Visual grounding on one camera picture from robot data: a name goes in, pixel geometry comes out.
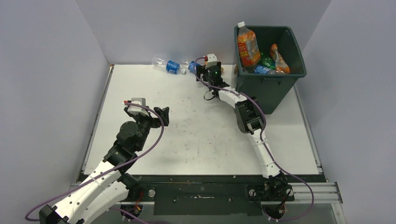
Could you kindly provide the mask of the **blue label bottle blue cap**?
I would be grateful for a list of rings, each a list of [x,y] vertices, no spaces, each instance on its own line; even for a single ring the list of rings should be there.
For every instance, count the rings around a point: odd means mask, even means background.
[[[192,72],[192,73],[196,73],[197,71],[197,67],[201,66],[201,64],[194,62],[194,61],[190,61],[187,62],[187,69],[188,71]]]

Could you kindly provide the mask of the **clear bottle blue label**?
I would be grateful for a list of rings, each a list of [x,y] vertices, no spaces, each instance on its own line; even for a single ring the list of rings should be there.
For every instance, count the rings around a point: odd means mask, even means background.
[[[172,60],[164,60],[158,57],[154,57],[152,59],[152,65],[154,69],[161,70],[170,74],[186,74],[186,68]]]

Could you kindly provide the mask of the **large orange label bottle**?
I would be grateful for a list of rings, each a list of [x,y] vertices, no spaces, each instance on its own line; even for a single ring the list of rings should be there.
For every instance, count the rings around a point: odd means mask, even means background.
[[[256,66],[261,60],[255,33],[246,27],[244,21],[238,23],[237,47],[244,67]]]

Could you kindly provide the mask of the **slim blue label bottle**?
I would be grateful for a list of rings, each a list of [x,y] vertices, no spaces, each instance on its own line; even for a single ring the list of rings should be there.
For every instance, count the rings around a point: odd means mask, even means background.
[[[256,68],[254,69],[255,74],[267,74],[267,75],[281,75],[284,74],[283,71],[277,71],[275,69],[271,69],[268,67],[265,67],[263,65],[257,65]]]

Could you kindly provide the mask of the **green plastic bottle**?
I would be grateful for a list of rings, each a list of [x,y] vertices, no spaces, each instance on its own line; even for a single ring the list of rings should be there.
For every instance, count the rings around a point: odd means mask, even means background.
[[[270,68],[272,70],[275,69],[275,62],[274,60],[267,55],[261,55],[260,65]]]

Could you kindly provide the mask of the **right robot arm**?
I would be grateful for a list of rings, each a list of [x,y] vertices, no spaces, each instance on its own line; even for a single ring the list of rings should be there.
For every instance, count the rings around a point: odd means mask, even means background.
[[[264,129],[266,120],[257,100],[234,88],[223,81],[221,62],[207,62],[205,65],[190,64],[197,81],[208,87],[214,98],[230,105],[235,112],[236,122],[239,130],[246,134],[252,143],[261,167],[264,178],[274,178],[282,174],[282,170],[276,164],[270,148],[266,143]]]

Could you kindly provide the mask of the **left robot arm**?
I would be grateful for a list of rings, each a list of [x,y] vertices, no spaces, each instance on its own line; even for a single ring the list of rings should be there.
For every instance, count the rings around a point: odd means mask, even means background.
[[[161,134],[169,124],[168,107],[150,109],[126,101],[124,111],[132,121],[123,123],[116,140],[93,172],[64,199],[39,211],[41,224],[90,224],[116,203],[139,196],[138,181],[127,171],[139,159],[151,129]]]

